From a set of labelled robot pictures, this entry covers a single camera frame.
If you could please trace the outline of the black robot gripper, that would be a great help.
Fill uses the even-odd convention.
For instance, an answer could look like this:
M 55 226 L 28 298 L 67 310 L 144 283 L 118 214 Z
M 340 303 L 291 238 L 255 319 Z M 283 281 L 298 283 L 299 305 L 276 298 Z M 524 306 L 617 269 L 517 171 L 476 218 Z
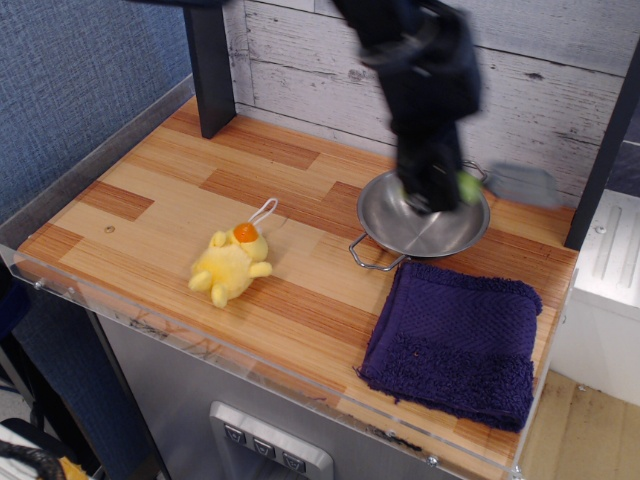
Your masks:
M 415 34 L 366 48 L 364 64 L 378 76 L 398 136 L 396 173 L 406 201 L 428 214 L 455 210 L 461 201 L 456 122 L 479 110 L 481 75 L 465 13 L 420 13 Z M 427 141 L 413 136 L 435 133 Z

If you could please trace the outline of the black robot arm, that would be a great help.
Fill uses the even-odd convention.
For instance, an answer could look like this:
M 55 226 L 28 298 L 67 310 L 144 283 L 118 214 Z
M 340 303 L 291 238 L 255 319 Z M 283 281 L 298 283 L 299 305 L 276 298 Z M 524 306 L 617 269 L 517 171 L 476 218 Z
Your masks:
M 457 124 L 476 113 L 481 78 L 466 15 L 441 1 L 337 1 L 375 71 L 397 140 L 396 174 L 419 213 L 480 197 L 463 170 Z

